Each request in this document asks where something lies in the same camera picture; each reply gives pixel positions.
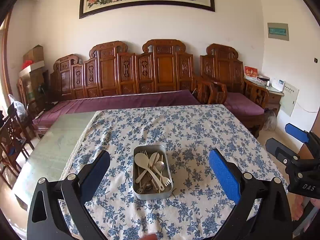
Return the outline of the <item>person's right hand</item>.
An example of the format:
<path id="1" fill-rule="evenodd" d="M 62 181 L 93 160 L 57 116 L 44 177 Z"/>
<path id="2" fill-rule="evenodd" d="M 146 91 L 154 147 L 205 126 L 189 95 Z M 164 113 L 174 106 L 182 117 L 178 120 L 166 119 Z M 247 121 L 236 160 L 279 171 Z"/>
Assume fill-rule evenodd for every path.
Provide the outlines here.
<path id="1" fill-rule="evenodd" d="M 291 210 L 291 216 L 293 220 L 299 220 L 300 217 L 303 214 L 303 202 L 304 202 L 304 197 L 300 195 L 295 196 L 295 201 L 292 206 Z M 313 204 L 314 207 L 319 208 L 320 207 L 320 200 L 319 199 L 310 199 L 310 202 Z"/>

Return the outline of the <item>person's left hand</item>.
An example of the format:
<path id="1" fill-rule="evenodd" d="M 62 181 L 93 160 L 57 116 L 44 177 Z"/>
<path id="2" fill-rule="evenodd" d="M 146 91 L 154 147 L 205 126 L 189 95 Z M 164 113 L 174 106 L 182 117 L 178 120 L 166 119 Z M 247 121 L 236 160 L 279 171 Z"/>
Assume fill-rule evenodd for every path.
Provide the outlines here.
<path id="1" fill-rule="evenodd" d="M 145 235 L 141 237 L 139 240 L 157 240 L 156 234 Z"/>

